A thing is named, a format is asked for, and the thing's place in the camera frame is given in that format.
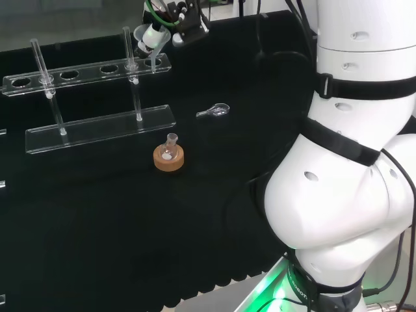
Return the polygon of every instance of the metal connector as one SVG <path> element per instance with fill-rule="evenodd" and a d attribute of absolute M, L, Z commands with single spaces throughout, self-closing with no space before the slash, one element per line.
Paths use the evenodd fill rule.
<path fill-rule="evenodd" d="M 368 312 L 396 312 L 397 305 L 392 301 L 367 305 Z"/>

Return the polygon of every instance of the black tablecloth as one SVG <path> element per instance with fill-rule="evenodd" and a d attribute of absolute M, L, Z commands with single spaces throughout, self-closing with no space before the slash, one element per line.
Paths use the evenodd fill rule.
<path fill-rule="evenodd" d="M 288 12 L 262 17 L 261 39 L 267 53 L 304 53 Z M 48 68 L 124 57 L 119 36 L 42 51 Z M 0 97 L 7 311 L 160 311 L 276 262 L 281 248 L 241 185 L 298 134 L 312 75 L 301 58 L 258 63 L 257 51 L 254 18 L 215 22 L 206 40 L 166 47 L 172 70 L 140 80 L 142 106 L 169 104 L 174 128 L 48 153 L 25 154 L 25 130 L 53 124 L 44 95 Z M 0 76 L 36 70 L 30 49 L 0 62 Z M 127 79 L 58 89 L 57 99 L 66 122 L 133 108 Z M 215 103 L 230 114 L 195 119 Z M 185 150 L 176 174 L 153 165 L 169 132 Z"/>

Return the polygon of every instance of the black cable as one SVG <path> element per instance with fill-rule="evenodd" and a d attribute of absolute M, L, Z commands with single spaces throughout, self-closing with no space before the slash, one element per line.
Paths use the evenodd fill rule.
<path fill-rule="evenodd" d="M 170 15 L 169 12 L 169 8 L 166 5 L 166 3 L 164 2 L 164 0 L 158 0 L 158 2 L 162 5 L 162 7 L 164 8 L 164 11 L 166 12 L 166 14 L 169 16 L 169 19 L 172 20 L 172 16 Z"/>
<path fill-rule="evenodd" d="M 169 12 L 163 12 L 162 10 L 160 10 L 157 5 L 155 5 L 151 0 L 150 0 L 150 4 L 153 7 L 154 11 L 156 12 L 156 14 L 160 17 L 160 18 L 166 18 L 168 21 L 172 21 L 172 17 L 170 16 Z"/>
<path fill-rule="evenodd" d="M 292 140 L 288 141 L 288 143 L 286 143 L 284 145 L 284 147 L 279 147 L 278 149 L 276 149 L 275 151 L 273 151 L 270 154 L 270 157 L 268 158 L 268 161 L 266 162 L 264 168 L 262 168 L 262 170 L 259 171 L 256 176 L 260 176 L 260 175 L 266 176 L 267 173 L 269 173 L 269 175 L 271 176 L 271 173 L 276 170 L 276 168 L 278 167 L 278 164 L 280 164 L 281 161 L 283 160 L 279 156 L 281 154 L 285 153 L 285 152 L 287 153 L 289 151 L 290 147 L 296 141 L 296 139 L 297 139 L 297 136 L 294 137 Z M 259 183 L 261 183 L 261 182 L 259 182 L 259 179 L 258 179 L 256 181 L 254 181 L 254 183 L 250 183 L 249 184 L 250 199 L 252 200 L 252 203 L 253 203 L 253 205 L 255 207 L 255 210 L 257 211 L 257 214 L 261 218 L 265 219 L 266 218 L 265 208 L 264 208 L 265 199 L 264 199 L 264 192 L 263 192 L 265 190 L 265 189 L 263 189 L 263 187 L 265 187 L 265 185 L 264 184 L 263 185 L 259 185 Z M 262 192 L 261 196 L 258 196 L 258 194 L 260 192 L 259 189 L 261 189 L 261 192 Z M 271 230 L 271 232 L 274 234 L 272 228 L 270 227 L 270 224 L 268 224 L 268 227 L 269 227 L 269 230 Z"/>
<path fill-rule="evenodd" d="M 398 267 L 400 265 L 400 258 L 402 256 L 403 238 L 404 238 L 404 232 L 400 234 L 400 239 L 398 241 L 396 265 L 395 265 L 395 269 L 393 270 L 393 273 L 391 274 L 389 281 L 381 288 L 364 289 L 363 290 L 364 298 L 369 297 L 369 296 L 374 296 L 375 294 L 380 294 L 382 291 L 385 291 L 387 288 L 389 288 L 392 282 L 395 280 L 397 272 L 398 272 Z"/>
<path fill-rule="evenodd" d="M 416 305 L 413 305 L 413 304 L 403 304 L 403 310 L 416 312 Z"/>
<path fill-rule="evenodd" d="M 296 51 L 277 51 L 272 54 L 273 57 L 284 56 L 284 55 L 294 55 L 294 56 L 300 57 L 303 60 L 306 60 L 309 64 L 311 63 L 311 60 L 309 60 L 306 55 L 301 54 L 300 52 L 296 52 Z"/>
<path fill-rule="evenodd" d="M 307 34 L 307 38 L 306 38 L 307 44 L 312 48 L 312 42 L 313 42 L 312 30 L 311 30 L 311 26 L 309 24 L 309 21 L 307 19 L 307 15 L 306 15 L 306 12 L 305 12 L 304 5 L 302 3 L 302 0 L 296 0 L 296 2 L 298 3 L 300 15 L 302 17 L 302 24 L 304 26 L 304 29 L 306 30 L 306 34 Z M 313 57 L 313 60 L 315 61 L 314 54 L 313 54 L 312 51 L 311 51 L 311 55 Z"/>
<path fill-rule="evenodd" d="M 411 287 L 411 280 L 413 277 L 413 263 L 415 261 L 415 234 L 416 234 L 416 187 L 413 181 L 411 180 L 408 173 L 405 171 L 405 169 L 398 163 L 398 161 L 390 155 L 388 151 L 385 149 L 382 149 L 382 153 L 387 156 L 390 161 L 395 164 L 395 166 L 402 172 L 402 175 L 406 178 L 406 181 L 409 183 L 409 186 L 411 188 L 411 191 L 413 193 L 413 217 L 411 219 L 411 236 L 410 236 L 410 255 L 409 255 L 409 271 L 408 271 L 408 281 L 406 283 L 406 289 L 404 291 L 403 297 L 400 301 L 400 303 L 397 305 L 397 311 L 400 312 L 400 310 L 403 308 L 404 302 L 406 301 L 406 298 L 408 297 L 408 294 L 410 292 Z"/>
<path fill-rule="evenodd" d="M 244 17 L 244 0 L 239 0 L 239 16 L 240 19 L 242 19 Z"/>
<path fill-rule="evenodd" d="M 263 46 L 261 45 L 260 40 L 260 8 L 261 0 L 257 0 L 257 14 L 255 16 L 255 34 L 257 35 L 257 43 L 259 44 L 260 54 L 263 55 Z"/>
<path fill-rule="evenodd" d="M 402 256 L 403 238 L 404 238 L 404 232 L 402 234 L 400 234 L 400 238 L 399 238 L 399 241 L 398 241 L 398 249 L 397 249 L 395 269 L 393 270 L 393 274 L 391 275 L 389 281 L 382 288 L 380 288 L 380 292 L 385 291 L 387 288 L 389 288 L 390 285 L 392 284 L 392 282 L 396 278 L 396 275 L 397 275 L 397 272 L 398 272 L 398 267 L 400 265 L 400 258 Z"/>
<path fill-rule="evenodd" d="M 200 18 L 205 23 L 205 25 L 209 28 L 210 23 L 209 23 L 209 20 L 207 19 L 207 17 L 205 16 L 205 14 L 202 12 L 201 0 L 196 0 L 196 4 L 198 6 L 198 14 L 199 14 Z"/>
<path fill-rule="evenodd" d="M 221 216 L 221 221 L 222 221 L 222 229 L 225 231 L 226 236 L 228 235 L 228 225 L 227 225 L 227 212 L 228 212 L 228 208 L 231 206 L 231 203 L 233 202 L 233 200 L 237 197 L 237 194 L 247 185 L 251 185 L 253 182 L 257 181 L 258 179 L 261 179 L 262 177 L 265 177 L 269 174 L 270 172 L 263 172 L 260 174 L 255 175 L 253 178 L 251 178 L 250 180 L 244 182 L 243 184 L 240 184 L 225 200 L 224 204 L 222 205 L 221 208 L 221 212 L 222 212 L 222 216 Z"/>
<path fill-rule="evenodd" d="M 306 40 L 307 52 L 309 53 L 309 56 L 311 57 L 311 62 L 315 63 L 315 58 L 313 56 L 313 49 L 312 49 L 312 37 L 309 35 L 311 33 L 311 29 L 310 28 L 309 30 L 306 29 L 307 26 L 304 24 L 304 21 L 299 15 L 299 12 L 297 11 L 296 7 L 293 5 L 292 0 L 285 0 L 285 2 L 287 6 L 289 7 L 289 9 L 291 10 L 291 12 L 294 14 L 296 20 L 298 21 L 300 25 L 300 28 Z"/>
<path fill-rule="evenodd" d="M 285 301 L 288 301 L 288 302 L 292 302 L 293 304 L 298 304 L 299 306 L 304 306 L 304 304 L 303 303 L 301 303 L 301 302 L 297 302 L 297 301 L 294 301 L 294 300 L 292 300 L 292 299 L 289 299 L 289 298 L 273 298 L 273 299 L 270 299 L 269 301 L 267 301 L 267 302 L 265 302 L 258 310 L 257 310 L 257 312 L 260 312 L 261 310 L 263 310 L 266 306 L 268 306 L 269 304 L 271 304 L 274 300 L 285 300 Z"/>

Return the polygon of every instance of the green light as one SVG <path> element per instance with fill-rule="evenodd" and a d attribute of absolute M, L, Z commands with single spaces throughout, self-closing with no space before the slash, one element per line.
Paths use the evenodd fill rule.
<path fill-rule="evenodd" d="M 267 280 L 266 278 L 263 278 L 260 281 L 260 283 L 258 283 L 257 286 L 255 287 L 255 292 L 257 294 L 261 294 L 266 289 L 266 287 L 268 286 L 268 283 L 266 283 L 266 280 Z"/>
<path fill-rule="evenodd" d="M 283 287 L 280 285 L 279 287 L 276 287 L 276 290 L 274 291 L 273 298 L 276 298 L 269 307 L 267 308 L 267 312 L 280 312 L 280 307 L 283 304 L 283 300 L 279 298 L 285 297 L 285 291 L 283 290 Z"/>

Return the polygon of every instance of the clear acrylic rack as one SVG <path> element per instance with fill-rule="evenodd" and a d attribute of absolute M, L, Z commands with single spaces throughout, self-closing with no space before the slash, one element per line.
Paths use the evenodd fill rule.
<path fill-rule="evenodd" d="M 136 29 L 135 35 L 144 34 L 147 27 L 149 25 L 141 25 Z M 38 40 L 32 39 L 32 50 L 39 71 L 4 77 L 2 93 L 6 96 L 22 96 L 44 92 L 56 124 L 26 130 L 26 152 L 40 153 L 174 126 L 176 121 L 169 105 L 147 109 L 141 109 L 140 105 L 139 77 L 167 72 L 171 68 L 168 57 L 163 53 L 159 54 L 170 39 L 170 32 L 167 29 L 161 31 L 164 31 L 162 42 L 146 59 L 134 58 L 130 29 L 124 27 L 125 59 L 54 70 L 46 69 Z M 57 89 L 121 78 L 129 79 L 134 110 L 64 122 L 56 99 Z"/>

